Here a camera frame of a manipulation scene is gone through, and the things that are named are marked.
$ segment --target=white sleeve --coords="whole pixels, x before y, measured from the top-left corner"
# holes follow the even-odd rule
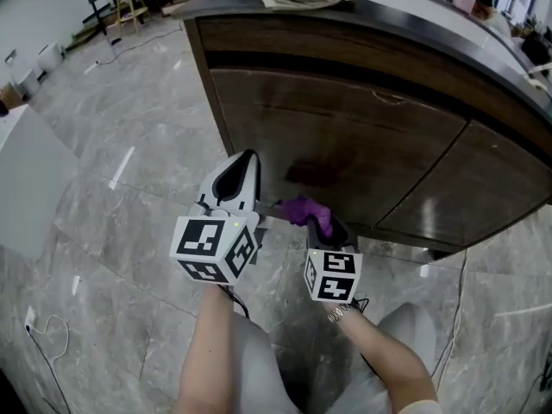
[[[406,406],[399,414],[442,414],[442,409],[433,400],[420,400]]]

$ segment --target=metal watch band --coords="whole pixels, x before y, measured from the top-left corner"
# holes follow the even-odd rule
[[[334,310],[328,313],[328,320],[332,323],[339,321],[339,319],[341,319],[351,308],[353,307],[349,304],[339,304]]]

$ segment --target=person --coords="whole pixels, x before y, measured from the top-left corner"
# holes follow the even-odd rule
[[[427,311],[403,304],[376,327],[353,307],[324,306],[373,369],[352,380],[329,414],[375,412],[373,401],[383,398],[393,414],[442,414],[428,372],[436,332]],[[300,411],[285,392],[267,333],[234,313],[220,287],[204,285],[174,414],[230,413]]]
[[[510,25],[492,4],[492,0],[475,0],[472,16],[480,19],[485,25],[495,28],[502,35],[511,37]]]

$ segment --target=white cube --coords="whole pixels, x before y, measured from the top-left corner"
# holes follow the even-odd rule
[[[310,249],[304,281],[312,300],[350,304],[361,269],[362,254]]]
[[[246,217],[180,216],[169,255],[191,280],[235,285],[257,249]]]

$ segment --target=brown cabinet door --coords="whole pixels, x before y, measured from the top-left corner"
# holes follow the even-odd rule
[[[374,226],[466,123],[347,81],[255,69],[211,73],[234,150],[260,156],[261,201],[304,194],[351,223]]]
[[[471,122],[378,228],[462,246],[507,227],[552,194],[552,172],[504,136]]]

